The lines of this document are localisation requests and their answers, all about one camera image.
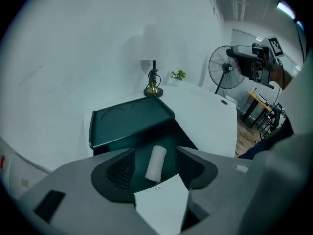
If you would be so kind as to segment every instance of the white lampshade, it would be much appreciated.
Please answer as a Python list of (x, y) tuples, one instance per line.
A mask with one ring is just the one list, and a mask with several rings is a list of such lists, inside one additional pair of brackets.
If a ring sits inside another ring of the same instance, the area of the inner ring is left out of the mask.
[(164, 27), (158, 24), (146, 25), (141, 42), (141, 60), (164, 60), (168, 49), (168, 36)]

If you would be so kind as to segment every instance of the table lamp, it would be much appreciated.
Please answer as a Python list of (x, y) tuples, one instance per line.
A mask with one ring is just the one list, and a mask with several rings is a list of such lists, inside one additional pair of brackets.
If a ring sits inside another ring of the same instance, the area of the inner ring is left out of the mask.
[(141, 60), (152, 60), (152, 70), (148, 74), (149, 84), (143, 90), (145, 96), (156, 95), (163, 96), (163, 89), (157, 84), (158, 69), (156, 62), (164, 60), (168, 53), (167, 39), (164, 29), (158, 24), (148, 24), (143, 29), (143, 38), (141, 44)]

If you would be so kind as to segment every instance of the wooden floor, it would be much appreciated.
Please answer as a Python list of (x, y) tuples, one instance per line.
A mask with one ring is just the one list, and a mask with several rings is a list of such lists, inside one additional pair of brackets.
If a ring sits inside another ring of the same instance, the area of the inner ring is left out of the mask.
[(261, 140), (256, 127), (252, 129), (247, 128), (240, 120), (239, 115), (240, 113), (237, 111), (237, 144), (235, 157), (244, 154)]

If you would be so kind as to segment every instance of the red object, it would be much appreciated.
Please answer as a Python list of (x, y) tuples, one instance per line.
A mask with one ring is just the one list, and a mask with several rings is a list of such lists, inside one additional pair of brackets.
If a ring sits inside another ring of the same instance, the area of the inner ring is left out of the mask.
[(5, 155), (3, 155), (2, 158), (1, 158), (0, 168), (1, 168), (2, 171), (3, 171), (4, 160), (5, 160)]

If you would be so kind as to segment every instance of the dark blue pants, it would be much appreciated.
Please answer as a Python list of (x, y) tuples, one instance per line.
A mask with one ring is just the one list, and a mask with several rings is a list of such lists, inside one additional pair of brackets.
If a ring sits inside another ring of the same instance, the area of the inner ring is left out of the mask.
[(255, 146), (250, 148), (243, 155), (240, 155), (238, 158), (240, 158), (240, 159), (253, 159), (255, 154), (257, 154), (261, 151), (266, 151), (266, 150), (267, 150), (267, 141), (266, 141), (266, 139), (262, 139)]

